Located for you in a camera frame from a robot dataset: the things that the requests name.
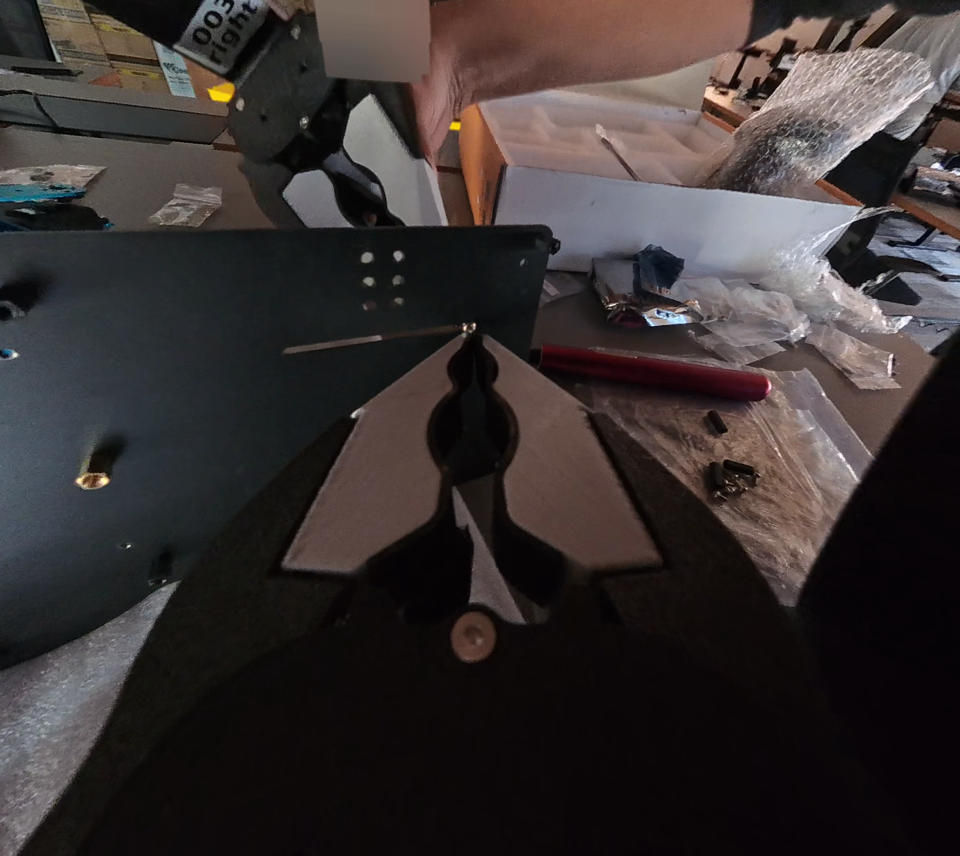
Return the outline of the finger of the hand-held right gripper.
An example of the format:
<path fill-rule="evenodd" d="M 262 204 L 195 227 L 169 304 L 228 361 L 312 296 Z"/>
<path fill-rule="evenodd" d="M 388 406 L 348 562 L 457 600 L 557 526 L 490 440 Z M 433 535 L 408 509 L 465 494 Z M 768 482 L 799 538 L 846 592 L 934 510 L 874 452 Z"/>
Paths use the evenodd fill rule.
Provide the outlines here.
<path fill-rule="evenodd" d="M 339 151 L 343 226 L 446 227 L 433 167 L 411 148 L 376 94 L 350 110 Z"/>
<path fill-rule="evenodd" d="M 345 151 L 295 174 L 282 199 L 309 228 L 367 228 L 376 224 L 376 177 Z"/>

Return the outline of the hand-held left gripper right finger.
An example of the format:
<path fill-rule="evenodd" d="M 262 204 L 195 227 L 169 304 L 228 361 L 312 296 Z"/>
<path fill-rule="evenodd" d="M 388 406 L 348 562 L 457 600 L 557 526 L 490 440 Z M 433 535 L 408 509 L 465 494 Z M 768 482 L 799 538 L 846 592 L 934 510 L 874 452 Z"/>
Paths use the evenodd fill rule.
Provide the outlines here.
<path fill-rule="evenodd" d="M 590 411 L 489 335 L 479 352 L 506 425 L 494 490 L 494 556 L 505 574 L 619 574 L 664 560 Z"/>

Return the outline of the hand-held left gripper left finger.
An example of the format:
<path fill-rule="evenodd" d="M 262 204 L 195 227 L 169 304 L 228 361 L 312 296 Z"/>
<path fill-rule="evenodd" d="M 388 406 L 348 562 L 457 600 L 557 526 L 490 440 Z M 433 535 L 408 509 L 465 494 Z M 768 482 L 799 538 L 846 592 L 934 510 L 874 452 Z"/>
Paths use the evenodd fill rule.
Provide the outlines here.
<path fill-rule="evenodd" d="M 283 571 L 356 575 L 435 517 L 444 474 L 430 423 L 453 398 L 450 365 L 469 339 L 454 336 L 360 408 L 282 558 Z"/>

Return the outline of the blue hobby robot arm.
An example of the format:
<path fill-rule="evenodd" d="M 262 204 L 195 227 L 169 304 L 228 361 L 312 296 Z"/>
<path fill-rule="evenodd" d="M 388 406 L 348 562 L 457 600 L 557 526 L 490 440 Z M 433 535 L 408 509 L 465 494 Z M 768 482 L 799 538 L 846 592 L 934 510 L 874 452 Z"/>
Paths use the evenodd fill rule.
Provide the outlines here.
<path fill-rule="evenodd" d="M 2 233 L 2 669 L 182 578 L 437 329 L 525 357 L 560 248 L 543 225 Z"/>

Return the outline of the person's right forearm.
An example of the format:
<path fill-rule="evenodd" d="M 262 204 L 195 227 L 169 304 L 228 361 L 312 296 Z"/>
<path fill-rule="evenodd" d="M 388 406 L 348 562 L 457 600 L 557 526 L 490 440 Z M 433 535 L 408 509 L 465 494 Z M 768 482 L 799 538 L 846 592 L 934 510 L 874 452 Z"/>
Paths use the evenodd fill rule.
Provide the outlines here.
<path fill-rule="evenodd" d="M 463 106 L 658 77 L 740 48 L 754 0 L 459 0 L 445 14 Z"/>

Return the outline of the person's right hand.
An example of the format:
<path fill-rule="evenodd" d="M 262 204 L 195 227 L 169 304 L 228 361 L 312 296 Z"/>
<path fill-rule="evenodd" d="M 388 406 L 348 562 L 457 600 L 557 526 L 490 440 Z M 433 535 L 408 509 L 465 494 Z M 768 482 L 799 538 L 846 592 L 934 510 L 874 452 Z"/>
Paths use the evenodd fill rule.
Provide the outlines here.
<path fill-rule="evenodd" d="M 429 70 L 409 86 L 418 148 L 433 168 L 450 126 L 474 102 L 476 67 L 456 40 L 437 37 L 430 46 Z"/>

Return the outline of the red screwdriver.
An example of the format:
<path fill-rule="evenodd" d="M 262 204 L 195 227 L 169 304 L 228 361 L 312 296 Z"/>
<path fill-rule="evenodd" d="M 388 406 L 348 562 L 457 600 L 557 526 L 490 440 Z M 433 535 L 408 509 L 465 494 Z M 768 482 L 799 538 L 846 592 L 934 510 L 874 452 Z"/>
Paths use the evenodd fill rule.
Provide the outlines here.
<path fill-rule="evenodd" d="M 756 371 L 662 358 L 629 357 L 582 347 L 544 344 L 532 349 L 529 359 L 539 370 L 732 402 L 761 402 L 773 390 L 770 379 Z"/>

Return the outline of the stack of cardboard boxes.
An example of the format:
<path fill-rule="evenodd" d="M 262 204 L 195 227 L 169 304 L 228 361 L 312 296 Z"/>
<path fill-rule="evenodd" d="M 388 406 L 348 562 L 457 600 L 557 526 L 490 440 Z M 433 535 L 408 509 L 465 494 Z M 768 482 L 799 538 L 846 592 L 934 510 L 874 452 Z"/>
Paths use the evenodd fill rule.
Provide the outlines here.
<path fill-rule="evenodd" d="M 195 98 L 183 58 L 80 0 L 36 0 L 44 28 L 63 62 L 89 70 L 98 85 Z"/>

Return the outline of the silver foil bag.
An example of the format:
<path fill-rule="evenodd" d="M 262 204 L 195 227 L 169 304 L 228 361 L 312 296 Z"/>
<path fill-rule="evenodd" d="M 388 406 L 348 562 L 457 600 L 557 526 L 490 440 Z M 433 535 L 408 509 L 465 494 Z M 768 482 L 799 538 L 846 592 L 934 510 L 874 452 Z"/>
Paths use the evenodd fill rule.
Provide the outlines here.
<path fill-rule="evenodd" d="M 702 322 L 694 299 L 672 295 L 686 262 L 660 246 L 648 245 L 630 257 L 594 258 L 589 280 L 606 321 L 627 328 L 655 328 Z"/>

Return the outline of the large clear zip bag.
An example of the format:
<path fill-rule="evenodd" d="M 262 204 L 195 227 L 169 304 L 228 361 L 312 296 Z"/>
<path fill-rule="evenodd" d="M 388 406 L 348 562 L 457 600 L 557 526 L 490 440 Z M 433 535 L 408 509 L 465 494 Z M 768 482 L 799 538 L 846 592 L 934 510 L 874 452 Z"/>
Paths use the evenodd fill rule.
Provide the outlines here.
<path fill-rule="evenodd" d="M 572 389 L 707 504 L 793 607 L 872 456 L 810 370 L 765 375 L 772 392 L 755 403 L 616 382 L 575 381 Z M 724 418 L 726 434 L 712 430 L 709 410 Z M 724 460 L 754 466 L 760 478 L 718 502 L 707 473 Z"/>

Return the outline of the pile of clear parts bags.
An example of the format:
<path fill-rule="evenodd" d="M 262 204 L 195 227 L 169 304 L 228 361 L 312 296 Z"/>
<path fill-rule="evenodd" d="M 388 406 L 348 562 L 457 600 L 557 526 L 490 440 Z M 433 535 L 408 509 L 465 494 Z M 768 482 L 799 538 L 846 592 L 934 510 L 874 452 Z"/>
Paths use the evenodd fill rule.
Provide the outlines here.
<path fill-rule="evenodd" d="M 869 247 L 841 250 L 834 265 L 829 239 L 804 237 L 776 251 L 754 284 L 682 277 L 675 292 L 699 310 L 706 331 L 698 343 L 740 365 L 805 344 L 858 390 L 898 390 L 895 355 L 865 337 L 897 334 L 910 321 L 887 313 L 879 299 L 903 270 Z"/>

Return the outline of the orange cardboard box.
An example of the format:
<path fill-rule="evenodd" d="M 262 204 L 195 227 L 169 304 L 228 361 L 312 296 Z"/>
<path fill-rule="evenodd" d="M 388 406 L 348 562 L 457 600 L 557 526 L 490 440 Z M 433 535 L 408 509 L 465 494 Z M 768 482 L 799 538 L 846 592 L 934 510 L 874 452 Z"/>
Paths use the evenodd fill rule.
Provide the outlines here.
<path fill-rule="evenodd" d="M 557 271 L 653 245 L 689 275 L 756 282 L 779 253 L 824 252 L 860 215 L 826 183 L 786 197 L 701 188 L 731 141 L 699 110 L 559 90 L 468 107 L 459 146 L 474 223 L 549 227 Z"/>

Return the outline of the white foam sheet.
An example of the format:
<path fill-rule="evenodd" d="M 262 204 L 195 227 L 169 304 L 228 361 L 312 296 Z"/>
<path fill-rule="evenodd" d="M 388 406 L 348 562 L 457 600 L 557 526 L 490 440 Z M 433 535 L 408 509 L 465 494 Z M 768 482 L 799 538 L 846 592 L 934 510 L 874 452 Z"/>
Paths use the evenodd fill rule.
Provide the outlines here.
<path fill-rule="evenodd" d="M 18 854 L 90 754 L 151 629 L 179 587 L 1 671 L 1 853 Z"/>

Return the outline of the bubble wrap bundle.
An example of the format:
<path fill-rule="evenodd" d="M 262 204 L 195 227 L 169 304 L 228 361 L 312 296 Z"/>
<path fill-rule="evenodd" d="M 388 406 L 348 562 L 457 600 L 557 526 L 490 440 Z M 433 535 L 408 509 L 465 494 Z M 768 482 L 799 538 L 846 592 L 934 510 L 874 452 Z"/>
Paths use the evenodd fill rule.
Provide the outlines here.
<path fill-rule="evenodd" d="M 804 53 L 731 135 L 702 188 L 795 198 L 898 118 L 933 84 L 914 53 L 861 47 Z"/>

